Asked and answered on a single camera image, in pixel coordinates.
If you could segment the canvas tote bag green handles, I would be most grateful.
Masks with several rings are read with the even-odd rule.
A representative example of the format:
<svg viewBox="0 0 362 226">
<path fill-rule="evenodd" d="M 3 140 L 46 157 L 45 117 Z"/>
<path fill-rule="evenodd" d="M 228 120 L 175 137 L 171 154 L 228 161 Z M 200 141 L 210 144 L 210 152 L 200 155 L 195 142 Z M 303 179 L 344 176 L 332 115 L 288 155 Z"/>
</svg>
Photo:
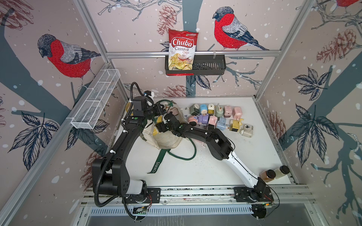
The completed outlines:
<svg viewBox="0 0 362 226">
<path fill-rule="evenodd" d="M 165 106 L 167 113 L 173 113 L 173 115 L 175 115 L 179 121 L 186 122 L 186 118 L 183 115 L 183 110 L 177 105 L 177 103 L 168 99 L 162 99 L 158 101 L 158 103 L 161 103 Z M 153 147 L 159 150 L 157 159 L 149 174 L 155 174 L 157 172 L 159 166 L 161 165 L 167 153 L 172 157 L 183 161 L 191 161 L 196 157 L 197 154 L 196 145 L 191 139 L 189 141 L 194 147 L 194 153 L 192 157 L 186 158 L 172 153 L 171 150 L 178 147 L 178 145 L 182 141 L 182 137 L 177 137 L 176 135 L 172 134 L 170 131 L 159 132 L 155 125 L 157 118 L 158 116 L 149 120 L 146 128 L 143 130 L 142 134 L 140 135 L 142 140 L 144 140 L 145 142 L 147 142 L 148 144 L 152 145 Z"/>
</svg>

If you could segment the purple sharpener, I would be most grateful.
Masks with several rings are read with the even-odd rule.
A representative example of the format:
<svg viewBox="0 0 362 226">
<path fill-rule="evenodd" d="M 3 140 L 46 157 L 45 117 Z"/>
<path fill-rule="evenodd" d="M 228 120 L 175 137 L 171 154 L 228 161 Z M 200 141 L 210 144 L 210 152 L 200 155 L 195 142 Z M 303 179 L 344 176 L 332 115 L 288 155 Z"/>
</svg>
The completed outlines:
<svg viewBox="0 0 362 226">
<path fill-rule="evenodd" d="M 199 125 L 207 126 L 208 121 L 209 121 L 209 115 L 208 114 L 198 116 L 198 124 Z"/>
</svg>

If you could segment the pale green sharpener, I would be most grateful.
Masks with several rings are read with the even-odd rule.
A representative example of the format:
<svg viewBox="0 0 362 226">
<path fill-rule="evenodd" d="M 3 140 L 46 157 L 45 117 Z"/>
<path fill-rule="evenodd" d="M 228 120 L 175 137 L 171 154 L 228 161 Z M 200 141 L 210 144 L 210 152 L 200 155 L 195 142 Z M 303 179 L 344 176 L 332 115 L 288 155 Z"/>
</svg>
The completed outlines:
<svg viewBox="0 0 362 226">
<path fill-rule="evenodd" d="M 222 107 L 221 105 L 219 105 L 219 104 L 215 107 L 215 116 L 216 116 L 217 118 L 221 118 L 221 117 L 224 116 L 224 109 L 223 109 L 223 107 Z"/>
</svg>

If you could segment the grey blue sharpener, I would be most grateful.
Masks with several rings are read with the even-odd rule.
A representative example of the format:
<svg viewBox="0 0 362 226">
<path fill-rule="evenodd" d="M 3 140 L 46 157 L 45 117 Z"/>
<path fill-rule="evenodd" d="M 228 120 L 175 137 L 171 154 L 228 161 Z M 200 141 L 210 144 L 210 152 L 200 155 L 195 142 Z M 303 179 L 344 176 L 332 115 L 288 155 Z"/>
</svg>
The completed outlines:
<svg viewBox="0 0 362 226">
<path fill-rule="evenodd" d="M 227 129 L 226 119 L 223 117 L 220 117 L 216 123 L 216 128 L 221 131 L 224 131 L 225 129 Z"/>
</svg>

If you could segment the yellow black square sharpener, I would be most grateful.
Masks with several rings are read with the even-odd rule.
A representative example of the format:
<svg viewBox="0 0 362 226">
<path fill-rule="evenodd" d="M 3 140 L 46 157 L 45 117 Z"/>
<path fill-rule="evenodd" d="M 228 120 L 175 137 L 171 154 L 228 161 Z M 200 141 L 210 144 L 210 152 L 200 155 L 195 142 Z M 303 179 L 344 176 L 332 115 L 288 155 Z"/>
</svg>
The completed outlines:
<svg viewBox="0 0 362 226">
<path fill-rule="evenodd" d="M 230 125 L 229 125 L 229 130 L 232 132 L 240 132 L 242 129 L 242 125 L 243 125 L 243 119 L 232 119 L 230 120 Z"/>
</svg>

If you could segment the pink square sharpener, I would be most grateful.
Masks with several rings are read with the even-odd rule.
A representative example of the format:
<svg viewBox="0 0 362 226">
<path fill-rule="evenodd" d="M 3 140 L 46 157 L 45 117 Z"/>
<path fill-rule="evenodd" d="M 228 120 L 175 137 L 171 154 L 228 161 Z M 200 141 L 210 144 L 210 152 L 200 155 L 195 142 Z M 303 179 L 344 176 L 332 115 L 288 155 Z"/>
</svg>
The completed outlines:
<svg viewBox="0 0 362 226">
<path fill-rule="evenodd" d="M 239 121 L 242 118 L 243 112 L 240 107 L 234 107 L 232 111 L 233 119 Z"/>
</svg>

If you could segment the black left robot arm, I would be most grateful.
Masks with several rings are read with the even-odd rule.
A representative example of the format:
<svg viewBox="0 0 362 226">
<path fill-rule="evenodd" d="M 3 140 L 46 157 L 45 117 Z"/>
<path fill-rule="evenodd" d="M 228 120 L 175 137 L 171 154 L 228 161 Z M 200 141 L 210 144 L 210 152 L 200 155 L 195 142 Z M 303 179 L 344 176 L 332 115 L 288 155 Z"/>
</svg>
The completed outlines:
<svg viewBox="0 0 362 226">
<path fill-rule="evenodd" d="M 104 207 L 112 200 L 127 195 L 145 195 L 145 182 L 132 180 L 126 168 L 127 157 L 149 120 L 164 111 L 161 104 L 154 103 L 150 92 L 142 92 L 136 82 L 130 87 L 130 109 L 122 119 L 122 133 L 105 155 L 92 164 L 94 202 Z"/>
</svg>

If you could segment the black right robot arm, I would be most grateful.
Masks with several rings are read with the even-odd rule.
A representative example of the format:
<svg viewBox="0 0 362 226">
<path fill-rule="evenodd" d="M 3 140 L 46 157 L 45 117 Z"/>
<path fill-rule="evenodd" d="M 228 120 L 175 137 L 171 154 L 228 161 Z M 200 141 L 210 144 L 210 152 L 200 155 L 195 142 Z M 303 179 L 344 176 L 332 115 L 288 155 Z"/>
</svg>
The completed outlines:
<svg viewBox="0 0 362 226">
<path fill-rule="evenodd" d="M 172 113 L 156 123 L 159 132 L 170 131 L 177 137 L 195 139 L 205 143 L 211 155 L 226 163 L 242 180 L 244 185 L 235 187 L 234 199 L 238 202 L 274 202 L 272 189 L 254 174 L 236 155 L 235 145 L 219 129 L 205 130 L 196 123 L 180 122 Z"/>
</svg>

